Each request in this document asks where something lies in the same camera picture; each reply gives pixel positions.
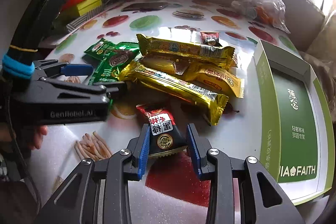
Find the person's left hand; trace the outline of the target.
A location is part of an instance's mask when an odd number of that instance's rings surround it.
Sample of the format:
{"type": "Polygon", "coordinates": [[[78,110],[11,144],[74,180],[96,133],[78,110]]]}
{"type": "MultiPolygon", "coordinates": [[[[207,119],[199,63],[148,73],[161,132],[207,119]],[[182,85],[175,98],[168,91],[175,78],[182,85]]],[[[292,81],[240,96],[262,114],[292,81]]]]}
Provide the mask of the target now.
{"type": "Polygon", "coordinates": [[[15,132],[20,148],[30,150],[41,149],[43,138],[48,134],[47,126],[25,126],[15,132]]]}

